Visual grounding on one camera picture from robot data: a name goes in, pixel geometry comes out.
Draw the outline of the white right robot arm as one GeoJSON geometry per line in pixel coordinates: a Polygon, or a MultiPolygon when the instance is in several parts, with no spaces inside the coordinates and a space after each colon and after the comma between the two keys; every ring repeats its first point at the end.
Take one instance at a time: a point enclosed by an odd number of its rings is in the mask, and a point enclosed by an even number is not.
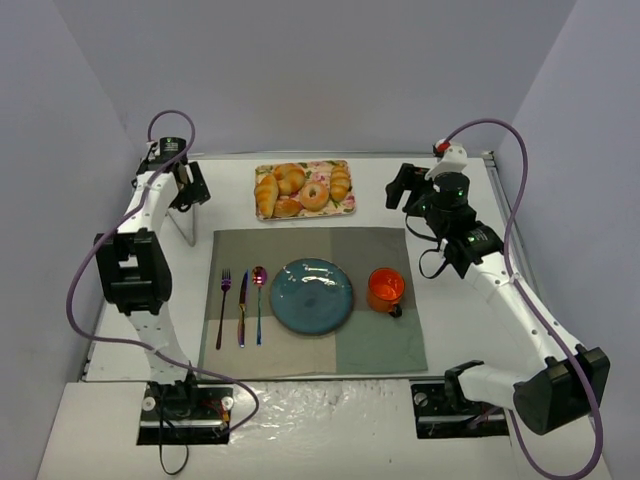
{"type": "Polygon", "coordinates": [[[521,373],[480,360],[448,369],[444,385],[453,408],[463,411],[484,402],[510,409],[530,431],[544,435],[600,405],[610,361],[601,348],[584,347],[553,318],[539,319],[543,304],[507,270],[504,244],[477,219],[468,203],[469,186],[461,172],[439,173],[404,163],[385,187],[385,205],[425,220],[444,264],[483,297],[525,355],[521,373]]]}

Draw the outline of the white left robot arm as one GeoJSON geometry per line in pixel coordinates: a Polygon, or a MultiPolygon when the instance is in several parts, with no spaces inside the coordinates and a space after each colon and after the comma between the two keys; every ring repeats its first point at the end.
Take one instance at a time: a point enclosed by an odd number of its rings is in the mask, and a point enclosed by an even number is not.
{"type": "Polygon", "coordinates": [[[191,362],[177,339],[168,301],[172,274],[159,241],[168,211],[188,211],[210,199],[197,163],[184,152],[187,141],[162,137],[149,143],[133,183],[124,221],[96,254],[106,301],[125,315],[145,349],[149,395],[156,402],[192,403],[191,362]]]}

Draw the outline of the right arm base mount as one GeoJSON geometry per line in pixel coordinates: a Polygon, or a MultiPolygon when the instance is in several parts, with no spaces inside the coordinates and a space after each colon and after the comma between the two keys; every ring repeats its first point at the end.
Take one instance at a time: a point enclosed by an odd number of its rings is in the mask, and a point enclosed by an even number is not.
{"type": "Polygon", "coordinates": [[[415,433],[418,440],[457,440],[508,437],[502,408],[486,402],[455,406],[445,378],[428,374],[408,377],[415,433]]]}

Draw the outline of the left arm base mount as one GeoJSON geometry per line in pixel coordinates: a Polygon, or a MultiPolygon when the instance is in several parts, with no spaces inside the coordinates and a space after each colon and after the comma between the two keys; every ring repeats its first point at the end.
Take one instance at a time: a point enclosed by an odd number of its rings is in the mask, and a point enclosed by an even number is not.
{"type": "Polygon", "coordinates": [[[227,445],[233,389],[228,385],[200,384],[189,397],[180,397],[176,388],[164,396],[159,387],[144,391],[139,417],[139,446],[227,445]]]}

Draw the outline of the long croissant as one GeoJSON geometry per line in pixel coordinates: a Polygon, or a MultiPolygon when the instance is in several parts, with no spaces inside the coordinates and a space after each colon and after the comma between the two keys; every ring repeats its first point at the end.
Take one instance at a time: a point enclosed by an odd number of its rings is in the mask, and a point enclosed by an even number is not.
{"type": "Polygon", "coordinates": [[[254,196],[260,216],[264,219],[271,218],[279,198],[279,185],[275,176],[266,175],[255,187],[254,196]]]}

